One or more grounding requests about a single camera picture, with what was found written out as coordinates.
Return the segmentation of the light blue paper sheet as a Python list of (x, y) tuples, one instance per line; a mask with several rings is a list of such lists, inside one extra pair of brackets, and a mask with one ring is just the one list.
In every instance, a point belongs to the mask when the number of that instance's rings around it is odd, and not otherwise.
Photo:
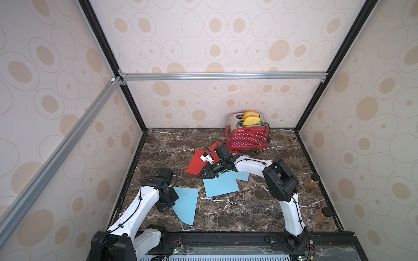
[(199, 190), (178, 187), (174, 187), (174, 190), (179, 196), (172, 207), (174, 213), (181, 222), (193, 226)]

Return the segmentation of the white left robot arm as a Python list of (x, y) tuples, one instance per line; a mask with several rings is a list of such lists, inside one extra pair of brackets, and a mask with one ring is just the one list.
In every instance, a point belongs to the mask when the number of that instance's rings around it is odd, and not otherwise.
[(164, 212), (178, 199), (174, 188), (165, 181), (140, 187), (136, 199), (119, 220), (107, 231), (99, 231), (93, 236), (87, 260), (138, 261), (154, 248), (165, 248), (166, 227), (150, 225), (141, 234), (137, 233), (153, 206)]

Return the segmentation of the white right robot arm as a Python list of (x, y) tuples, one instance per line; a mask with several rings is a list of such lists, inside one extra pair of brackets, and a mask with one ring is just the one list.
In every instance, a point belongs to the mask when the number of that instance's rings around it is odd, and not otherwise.
[(234, 154), (218, 162), (206, 163), (198, 174), (200, 179), (218, 178), (224, 172), (247, 172), (265, 179), (269, 193), (279, 201), (285, 220), (285, 243), (292, 251), (309, 242), (298, 202), (299, 181), (287, 164), (280, 158), (271, 161)]

